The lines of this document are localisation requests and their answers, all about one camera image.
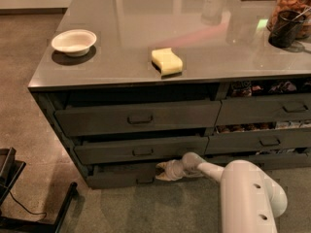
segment jar with red contents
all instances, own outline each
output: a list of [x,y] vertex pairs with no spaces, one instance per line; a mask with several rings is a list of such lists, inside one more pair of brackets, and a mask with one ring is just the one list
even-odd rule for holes
[[[279,12],[291,10],[303,13],[309,7],[311,7],[311,0],[276,0],[276,7],[274,8],[274,11],[269,18],[267,28],[269,30],[272,29],[277,20]],[[305,15],[307,19],[306,22],[303,23],[301,30],[296,35],[297,39],[307,38],[311,35],[311,10],[305,13]]]

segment concrete floor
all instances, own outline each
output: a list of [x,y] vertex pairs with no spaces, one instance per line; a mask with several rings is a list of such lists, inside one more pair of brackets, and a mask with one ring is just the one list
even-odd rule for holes
[[[0,16],[0,148],[14,147],[27,163],[12,192],[53,222],[71,182],[80,196],[61,232],[220,232],[219,187],[208,179],[118,189],[88,188],[48,125],[27,85],[62,15]],[[311,232],[311,168],[268,172],[287,191],[280,233]],[[4,216],[38,220],[10,196]]]

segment glossy counter surface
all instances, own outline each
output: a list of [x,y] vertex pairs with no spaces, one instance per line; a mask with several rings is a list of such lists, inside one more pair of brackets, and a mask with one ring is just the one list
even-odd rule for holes
[[[49,45],[31,90],[85,85],[226,82],[311,76],[311,39],[299,52],[272,47],[266,21],[274,1],[73,0],[55,35],[87,29],[97,35],[90,53],[70,58]],[[172,48],[182,74],[162,78],[155,49]]]

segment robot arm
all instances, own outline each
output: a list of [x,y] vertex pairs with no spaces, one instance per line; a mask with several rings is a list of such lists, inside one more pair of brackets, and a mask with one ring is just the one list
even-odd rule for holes
[[223,233],[276,233],[274,218],[287,208],[283,188],[258,166],[235,160],[221,167],[193,152],[181,160],[162,162],[157,179],[176,181],[182,177],[210,177],[221,186]]

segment white bowl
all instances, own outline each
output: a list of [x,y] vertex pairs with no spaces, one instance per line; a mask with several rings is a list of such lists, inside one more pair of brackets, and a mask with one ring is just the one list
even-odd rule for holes
[[94,33],[84,29],[74,29],[54,37],[52,47],[68,56],[79,57],[87,54],[96,40],[97,37]]

